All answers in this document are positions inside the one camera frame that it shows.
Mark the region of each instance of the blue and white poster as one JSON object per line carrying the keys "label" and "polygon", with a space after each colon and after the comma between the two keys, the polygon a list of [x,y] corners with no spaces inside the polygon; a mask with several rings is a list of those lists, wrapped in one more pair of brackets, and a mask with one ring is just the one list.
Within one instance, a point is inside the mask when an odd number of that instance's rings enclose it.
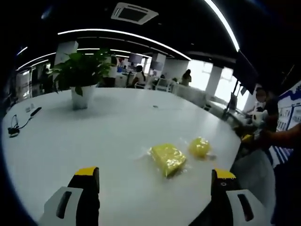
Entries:
{"label": "blue and white poster", "polygon": [[[279,96],[279,119],[277,131],[291,129],[301,122],[301,81]],[[273,167],[288,160],[292,149],[272,146],[269,151],[273,157]]]}

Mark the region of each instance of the monitor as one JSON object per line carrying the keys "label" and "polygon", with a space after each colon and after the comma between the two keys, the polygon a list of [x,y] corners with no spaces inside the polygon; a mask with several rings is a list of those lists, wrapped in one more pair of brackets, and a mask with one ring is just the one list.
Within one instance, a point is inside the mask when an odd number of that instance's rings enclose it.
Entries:
{"label": "monitor", "polygon": [[150,65],[151,65],[150,68],[156,71],[161,71],[163,68],[163,64],[157,61],[152,61]]}
{"label": "monitor", "polygon": [[130,53],[128,61],[134,64],[141,64],[142,56],[135,53]]}

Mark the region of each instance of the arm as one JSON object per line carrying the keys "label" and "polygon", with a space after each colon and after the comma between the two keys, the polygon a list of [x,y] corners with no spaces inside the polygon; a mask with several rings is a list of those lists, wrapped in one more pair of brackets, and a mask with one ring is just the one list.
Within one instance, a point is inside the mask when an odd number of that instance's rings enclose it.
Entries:
{"label": "arm", "polygon": [[301,123],[287,131],[270,133],[270,144],[278,147],[294,148],[295,144],[301,138]]}
{"label": "arm", "polygon": [[271,132],[263,130],[260,134],[260,138],[255,142],[257,147],[270,147],[272,145],[284,148],[294,148],[295,144],[299,142],[300,137],[301,123],[287,131]]}

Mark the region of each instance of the white pillar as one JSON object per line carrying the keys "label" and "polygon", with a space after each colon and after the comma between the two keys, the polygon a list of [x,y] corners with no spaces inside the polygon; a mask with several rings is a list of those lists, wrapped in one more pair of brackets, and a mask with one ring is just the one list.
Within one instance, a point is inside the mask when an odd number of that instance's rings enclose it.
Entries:
{"label": "white pillar", "polygon": [[162,69],[160,71],[156,70],[157,76],[159,76],[159,77],[162,74],[165,60],[166,60],[166,56],[163,55],[163,54],[155,53],[155,54],[152,55],[152,59],[151,59],[152,62],[155,61],[155,62],[160,62],[162,64]]}
{"label": "white pillar", "polygon": [[65,62],[66,60],[68,60],[69,57],[66,54],[76,53],[78,46],[79,46],[79,44],[77,43],[77,41],[69,41],[69,42],[60,43],[56,50],[54,65],[57,65],[59,63],[62,63],[62,62]]}
{"label": "white pillar", "polygon": [[143,65],[143,69],[142,69],[143,71],[145,71],[145,69],[146,69],[147,59],[148,59],[148,58],[146,58],[146,57],[144,58],[144,65]]}
{"label": "white pillar", "polygon": [[221,79],[222,70],[223,68],[217,66],[213,66],[212,68],[209,81],[206,87],[206,93],[212,97],[214,97],[218,83]]}

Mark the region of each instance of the round table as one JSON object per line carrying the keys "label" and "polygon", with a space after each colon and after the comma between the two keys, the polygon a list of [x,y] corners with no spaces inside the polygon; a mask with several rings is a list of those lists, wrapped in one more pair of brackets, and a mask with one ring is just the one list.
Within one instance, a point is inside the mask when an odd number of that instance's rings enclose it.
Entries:
{"label": "round table", "polygon": [[[12,116],[23,125],[31,103],[42,110],[9,138]],[[143,89],[97,88],[89,108],[80,111],[72,110],[69,90],[42,95],[16,104],[2,126],[8,173],[30,216],[38,221],[45,202],[78,169],[97,166],[102,226],[188,225],[211,200],[213,169],[187,152],[188,143],[208,139],[216,164],[227,170],[240,144],[228,124],[196,105]],[[184,172],[171,179],[147,154],[162,143],[176,145],[187,157]]]}

